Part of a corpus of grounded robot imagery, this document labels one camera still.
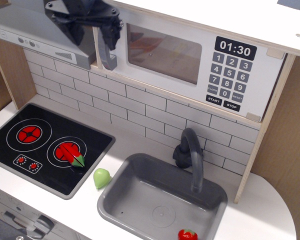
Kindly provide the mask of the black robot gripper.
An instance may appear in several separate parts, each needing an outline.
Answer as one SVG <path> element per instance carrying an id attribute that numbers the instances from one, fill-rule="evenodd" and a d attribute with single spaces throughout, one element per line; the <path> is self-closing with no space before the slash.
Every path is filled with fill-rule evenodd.
<path id="1" fill-rule="evenodd" d="M 79 46 L 85 35 L 80 25 L 99 27 L 108 48 L 116 49 L 123 22 L 119 10 L 102 0 L 49 0 L 45 10 L 68 39 Z"/>

